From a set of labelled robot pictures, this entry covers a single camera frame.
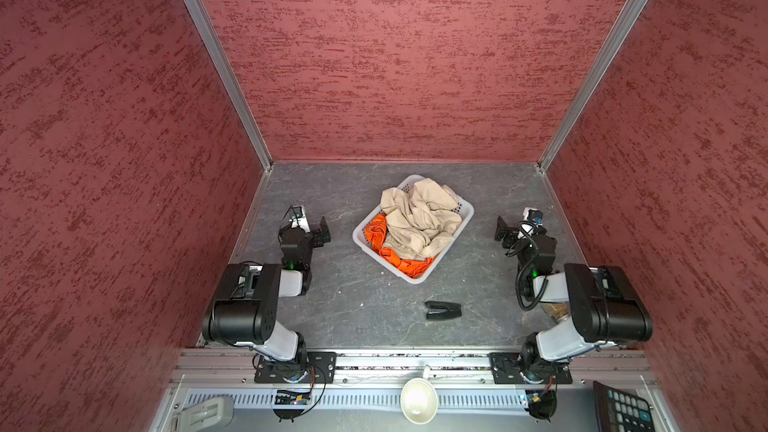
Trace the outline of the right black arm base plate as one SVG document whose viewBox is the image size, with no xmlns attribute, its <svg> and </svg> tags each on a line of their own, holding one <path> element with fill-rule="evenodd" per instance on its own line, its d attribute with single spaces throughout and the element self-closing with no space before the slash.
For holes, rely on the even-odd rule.
<svg viewBox="0 0 768 432">
<path fill-rule="evenodd" d="M 540 358 L 523 359 L 519 353 L 488 354 L 490 370 L 497 385 L 570 385 L 573 378 L 567 362 Z"/>
</svg>

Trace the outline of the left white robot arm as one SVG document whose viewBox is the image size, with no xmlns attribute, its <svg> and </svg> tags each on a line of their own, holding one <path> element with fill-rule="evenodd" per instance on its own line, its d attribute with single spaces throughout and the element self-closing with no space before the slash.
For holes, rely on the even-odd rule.
<svg viewBox="0 0 768 432">
<path fill-rule="evenodd" d="M 205 341 L 248 348 L 270 363 L 286 382 L 299 382 L 311 371 L 303 336 L 277 319 L 281 298 L 304 296 L 312 281 L 313 252 L 331 241 L 327 221 L 307 222 L 302 207 L 291 207 L 278 232 L 278 264 L 243 261 L 229 264 L 202 319 Z"/>
</svg>

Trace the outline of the beige drawstring shorts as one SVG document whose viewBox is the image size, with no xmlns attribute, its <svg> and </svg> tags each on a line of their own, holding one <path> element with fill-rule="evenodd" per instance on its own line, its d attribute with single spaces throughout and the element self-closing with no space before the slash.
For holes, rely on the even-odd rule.
<svg viewBox="0 0 768 432">
<path fill-rule="evenodd" d="M 458 207 L 457 194 L 429 178 L 415 182 L 408 191 L 386 189 L 380 200 L 388 232 L 417 260 L 434 259 L 453 243 L 463 223 Z"/>
</svg>

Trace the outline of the white plastic laundry basket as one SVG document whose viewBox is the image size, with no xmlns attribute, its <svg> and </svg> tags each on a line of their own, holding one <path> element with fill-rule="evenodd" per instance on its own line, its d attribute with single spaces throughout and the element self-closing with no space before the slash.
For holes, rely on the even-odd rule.
<svg viewBox="0 0 768 432">
<path fill-rule="evenodd" d="M 473 206 L 450 187 L 411 175 L 381 193 L 352 238 L 384 269 L 416 285 L 435 270 L 473 215 Z"/>
</svg>

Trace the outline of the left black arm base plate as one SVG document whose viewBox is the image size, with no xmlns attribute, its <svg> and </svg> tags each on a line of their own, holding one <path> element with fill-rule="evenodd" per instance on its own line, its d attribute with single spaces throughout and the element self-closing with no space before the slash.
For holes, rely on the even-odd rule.
<svg viewBox="0 0 768 432">
<path fill-rule="evenodd" d="M 255 364 L 253 381 L 277 385 L 329 384 L 334 380 L 337 358 L 337 353 L 327 351 L 300 353 L 291 361 L 260 356 Z"/>
</svg>

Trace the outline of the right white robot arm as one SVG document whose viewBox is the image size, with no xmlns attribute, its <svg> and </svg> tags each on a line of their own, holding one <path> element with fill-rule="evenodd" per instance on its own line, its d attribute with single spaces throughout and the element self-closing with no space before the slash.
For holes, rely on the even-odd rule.
<svg viewBox="0 0 768 432">
<path fill-rule="evenodd" d="M 581 263 L 554 269 L 557 240 L 542 220 L 537 209 L 528 209 L 516 226 L 498 217 L 494 239 L 518 261 L 514 290 L 523 311 L 542 304 L 566 305 L 568 311 L 552 328 L 530 334 L 518 352 L 489 355 L 497 383 L 569 383 L 567 367 L 573 358 L 646 342 L 653 334 L 650 314 L 623 269 Z"/>
</svg>

